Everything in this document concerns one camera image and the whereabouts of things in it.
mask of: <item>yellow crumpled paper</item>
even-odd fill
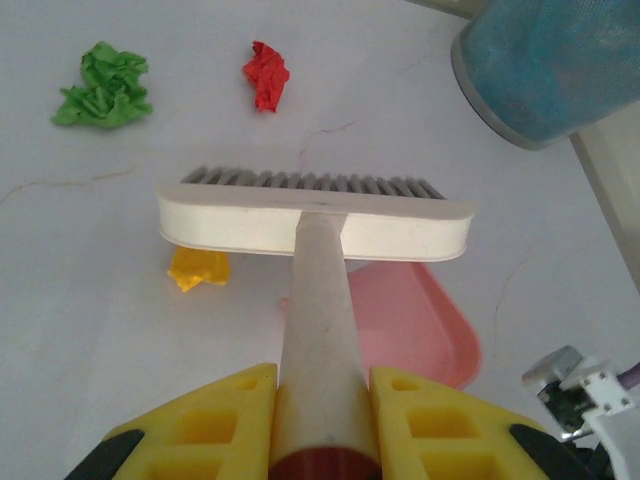
[[[229,255],[224,252],[177,247],[167,274],[176,281],[183,293],[200,282],[226,285],[231,276]]]

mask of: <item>white brush head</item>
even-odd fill
[[[201,167],[158,190],[160,230],[203,250],[293,255],[303,212],[344,216],[345,258],[441,261],[461,255],[474,208],[424,180],[256,174]]]

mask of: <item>pink dustpan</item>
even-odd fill
[[[349,286],[367,371],[396,367],[452,387],[476,378],[478,337],[425,265],[371,263]]]

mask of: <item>brush handle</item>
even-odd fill
[[[303,213],[296,229],[271,465],[319,448],[350,449],[378,461],[340,241],[345,218]]]

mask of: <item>red crumpled paper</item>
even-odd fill
[[[262,42],[253,42],[253,59],[242,71],[249,83],[256,87],[256,108],[260,112],[276,111],[284,84],[289,80],[289,70],[284,67],[284,59],[273,48]]]

